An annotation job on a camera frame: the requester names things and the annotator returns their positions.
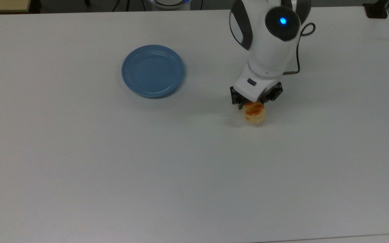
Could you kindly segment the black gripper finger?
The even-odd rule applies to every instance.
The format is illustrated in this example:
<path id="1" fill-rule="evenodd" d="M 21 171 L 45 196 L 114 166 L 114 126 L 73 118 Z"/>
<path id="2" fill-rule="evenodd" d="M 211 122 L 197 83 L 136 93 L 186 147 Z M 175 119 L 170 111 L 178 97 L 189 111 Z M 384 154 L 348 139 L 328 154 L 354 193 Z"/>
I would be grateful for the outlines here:
<path id="1" fill-rule="evenodd" d="M 265 90 L 264 93 L 261 94 L 259 97 L 259 101 L 264 104 L 269 101 L 275 101 L 283 92 L 282 83 L 278 82 L 275 86 L 272 88 Z"/>
<path id="2" fill-rule="evenodd" d="M 247 103 L 247 99 L 237 92 L 233 86 L 230 87 L 230 93 L 232 104 L 237 106 L 239 110 L 242 110 L 244 104 Z"/>

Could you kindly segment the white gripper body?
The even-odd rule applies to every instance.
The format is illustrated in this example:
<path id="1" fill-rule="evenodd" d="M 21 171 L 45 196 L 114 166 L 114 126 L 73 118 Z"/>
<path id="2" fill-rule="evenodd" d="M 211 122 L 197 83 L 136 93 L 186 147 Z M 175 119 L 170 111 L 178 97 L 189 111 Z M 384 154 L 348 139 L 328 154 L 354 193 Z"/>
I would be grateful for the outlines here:
<path id="1" fill-rule="evenodd" d="M 278 82 L 279 79 L 264 78 L 255 74 L 247 63 L 233 87 L 248 101 L 256 102 L 265 90 L 272 88 Z"/>

